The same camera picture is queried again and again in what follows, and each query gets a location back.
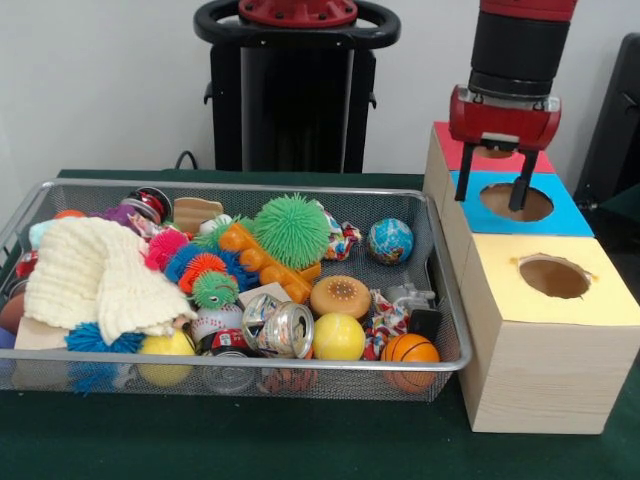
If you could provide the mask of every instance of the knitted fabric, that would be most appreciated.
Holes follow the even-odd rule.
[[[70,330],[97,320],[107,345],[127,332],[171,335],[174,318],[197,315],[175,285],[145,267],[147,249],[115,222],[57,222],[42,238],[25,315]]]

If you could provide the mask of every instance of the orange plastic toy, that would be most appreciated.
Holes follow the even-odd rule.
[[[240,264],[250,272],[260,272],[260,283],[268,285],[277,282],[295,303],[304,303],[311,294],[308,274],[302,274],[285,267],[274,260],[255,241],[249,231],[239,223],[234,223],[220,236],[218,245],[223,250],[240,252]]]
[[[436,347],[426,338],[415,333],[406,333],[393,338],[380,357],[382,362],[438,363],[440,355]],[[424,392],[435,381],[431,372],[385,372],[387,381],[407,393]]]
[[[84,212],[81,212],[80,210],[63,210],[53,218],[56,220],[59,220],[60,218],[68,218],[68,217],[82,218],[86,216],[87,214]]]

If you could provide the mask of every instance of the small basketball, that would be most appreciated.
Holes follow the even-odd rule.
[[[75,217],[75,218],[83,218],[86,217],[87,214],[84,212],[81,212],[79,210],[63,210],[62,212],[58,213],[55,217],[53,217],[56,220],[59,220],[61,218],[69,218],[69,217]]]
[[[428,339],[415,333],[393,338],[380,357],[382,362],[438,363],[438,350]],[[385,372],[387,381],[407,393],[422,393],[435,381],[432,372]]]

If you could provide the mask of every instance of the metal basket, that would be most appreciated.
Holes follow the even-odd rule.
[[[14,277],[14,265],[30,250],[29,227],[65,209],[101,212],[117,205],[141,185],[132,181],[60,179],[36,187],[0,233],[0,287]],[[434,203],[405,190],[277,187],[157,182],[172,200],[199,197],[221,202],[231,215],[254,216],[261,206],[285,193],[301,192],[320,201],[339,221],[349,220],[363,232],[377,220],[395,217],[411,227],[415,247],[404,264],[388,267],[370,259],[364,246],[345,262],[324,262],[323,276],[352,275],[369,288],[384,289],[413,282],[436,292],[442,313],[436,337],[441,363],[330,362],[238,357],[183,357],[65,350],[0,350],[0,389],[119,392],[181,395],[240,395],[432,401],[471,356],[464,310]],[[186,378],[172,387],[147,382],[141,364],[153,365],[159,377],[176,371]],[[426,391],[407,393],[393,386],[395,375],[429,375]]]

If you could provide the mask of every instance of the green table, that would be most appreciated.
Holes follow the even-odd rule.
[[[420,189],[417,175],[61,176]],[[0,393],[0,478],[640,478],[640,366],[601,436],[474,434],[457,378],[431,405]]]

